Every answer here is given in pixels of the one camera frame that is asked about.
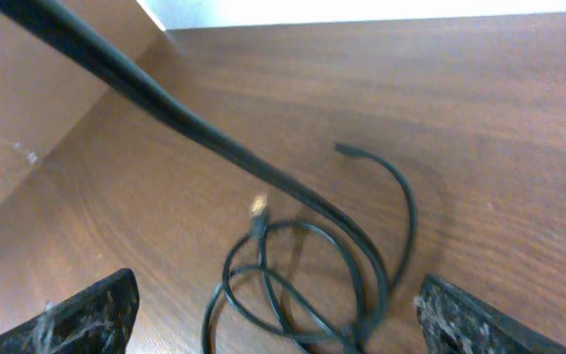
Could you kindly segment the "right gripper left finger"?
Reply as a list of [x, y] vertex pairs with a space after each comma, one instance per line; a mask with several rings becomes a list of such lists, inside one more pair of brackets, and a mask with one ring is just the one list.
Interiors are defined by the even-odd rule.
[[136, 276], [122, 268], [0, 334], [0, 353], [124, 354], [139, 307]]

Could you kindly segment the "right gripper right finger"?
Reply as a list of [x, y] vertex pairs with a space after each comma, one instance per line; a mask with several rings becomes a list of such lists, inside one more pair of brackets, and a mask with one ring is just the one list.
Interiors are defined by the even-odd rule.
[[566, 354], [566, 346], [437, 274], [424, 277], [415, 305], [429, 353]]

